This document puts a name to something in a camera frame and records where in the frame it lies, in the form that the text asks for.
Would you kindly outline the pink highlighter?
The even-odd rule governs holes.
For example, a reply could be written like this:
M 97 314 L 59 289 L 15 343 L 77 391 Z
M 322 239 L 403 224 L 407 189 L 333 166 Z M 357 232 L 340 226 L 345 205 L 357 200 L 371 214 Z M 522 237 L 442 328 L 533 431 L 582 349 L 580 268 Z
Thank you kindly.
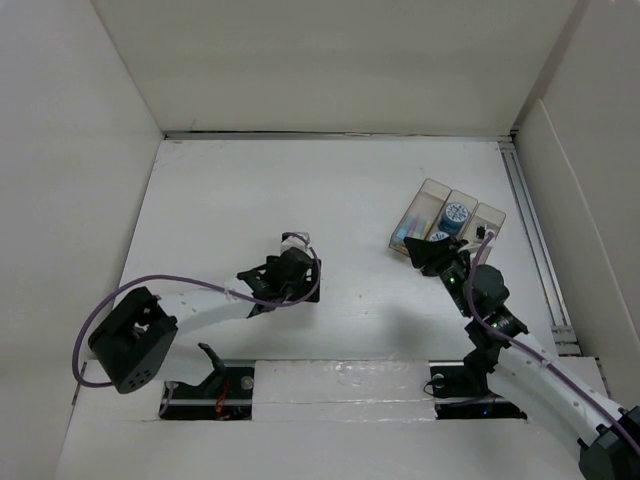
M 420 238 L 423 232 L 423 219 L 420 217 L 413 217 L 408 224 L 406 236 L 410 238 Z

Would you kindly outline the blue patterned tape roll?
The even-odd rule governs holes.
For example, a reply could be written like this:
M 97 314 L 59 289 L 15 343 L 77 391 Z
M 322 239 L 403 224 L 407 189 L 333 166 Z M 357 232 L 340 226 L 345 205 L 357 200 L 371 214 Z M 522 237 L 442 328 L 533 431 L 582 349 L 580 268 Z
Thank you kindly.
M 428 241 L 429 242 L 438 242 L 438 241 L 442 241 L 445 239 L 450 238 L 451 235 L 447 232 L 443 232 L 443 231 L 437 231 L 432 233 L 429 237 L 428 237 Z

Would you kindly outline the blue highlighter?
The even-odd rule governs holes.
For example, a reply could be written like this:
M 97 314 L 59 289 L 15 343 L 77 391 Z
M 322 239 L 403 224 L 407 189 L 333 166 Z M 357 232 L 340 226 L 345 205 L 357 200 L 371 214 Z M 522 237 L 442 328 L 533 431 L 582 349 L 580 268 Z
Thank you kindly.
M 412 217 L 407 217 L 403 220 L 402 224 L 398 227 L 394 236 L 394 242 L 396 244 L 402 244 L 404 242 L 404 238 L 408 235 L 408 232 L 412 227 L 413 222 L 414 222 L 414 219 Z

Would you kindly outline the yellow highlighter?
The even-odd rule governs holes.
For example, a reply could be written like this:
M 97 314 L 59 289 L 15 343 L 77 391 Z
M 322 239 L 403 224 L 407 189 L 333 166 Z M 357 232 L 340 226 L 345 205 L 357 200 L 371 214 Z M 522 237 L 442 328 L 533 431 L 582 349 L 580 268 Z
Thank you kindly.
M 429 232 L 429 230 L 430 230 L 430 228 L 432 226 L 432 223 L 433 223 L 432 219 L 425 219 L 422 222 L 422 224 L 421 224 L 422 228 L 421 228 L 421 230 L 419 232 L 419 237 L 420 238 L 424 238 L 424 237 L 427 236 L 427 234 L 428 234 L 428 232 Z

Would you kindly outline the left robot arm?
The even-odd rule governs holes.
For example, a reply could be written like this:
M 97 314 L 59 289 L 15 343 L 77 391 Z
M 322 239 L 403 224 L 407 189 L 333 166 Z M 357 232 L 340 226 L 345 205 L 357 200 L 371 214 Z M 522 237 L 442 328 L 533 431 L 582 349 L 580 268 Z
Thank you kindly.
M 320 273 L 313 249 L 291 246 L 225 286 L 192 279 L 190 291 L 157 296 L 145 278 L 136 279 L 87 345 L 120 394 L 161 380 L 213 396 L 226 380 L 223 360 L 207 343 L 184 345 L 180 338 L 222 322 L 316 303 Z

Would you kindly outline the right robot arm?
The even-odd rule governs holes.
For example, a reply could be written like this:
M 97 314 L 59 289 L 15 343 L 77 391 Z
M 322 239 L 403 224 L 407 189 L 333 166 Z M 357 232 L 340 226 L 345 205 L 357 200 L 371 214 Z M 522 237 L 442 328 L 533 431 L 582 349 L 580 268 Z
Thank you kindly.
M 584 478 L 638 478 L 638 408 L 591 388 L 507 308 L 501 271 L 481 260 L 493 239 L 487 231 L 476 250 L 453 237 L 404 241 L 412 266 L 439 278 L 470 320 L 465 330 L 474 348 L 463 359 L 465 387 L 523 411 L 566 449 Z

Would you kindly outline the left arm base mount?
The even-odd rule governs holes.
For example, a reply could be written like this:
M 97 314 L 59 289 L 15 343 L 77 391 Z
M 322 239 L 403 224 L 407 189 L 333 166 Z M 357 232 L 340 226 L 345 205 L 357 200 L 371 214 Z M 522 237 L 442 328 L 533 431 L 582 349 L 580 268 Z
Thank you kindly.
M 165 384 L 158 416 L 162 420 L 245 421 L 252 419 L 255 361 L 222 360 L 206 343 L 207 376 L 199 384 Z

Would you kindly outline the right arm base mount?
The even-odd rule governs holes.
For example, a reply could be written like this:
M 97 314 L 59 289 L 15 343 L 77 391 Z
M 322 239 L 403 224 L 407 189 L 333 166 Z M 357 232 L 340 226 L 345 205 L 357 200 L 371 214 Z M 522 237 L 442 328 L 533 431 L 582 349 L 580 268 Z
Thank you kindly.
M 436 419 L 527 420 L 524 411 L 489 389 L 486 374 L 491 366 L 476 351 L 463 360 L 430 362 L 430 377 L 423 392 L 434 400 Z

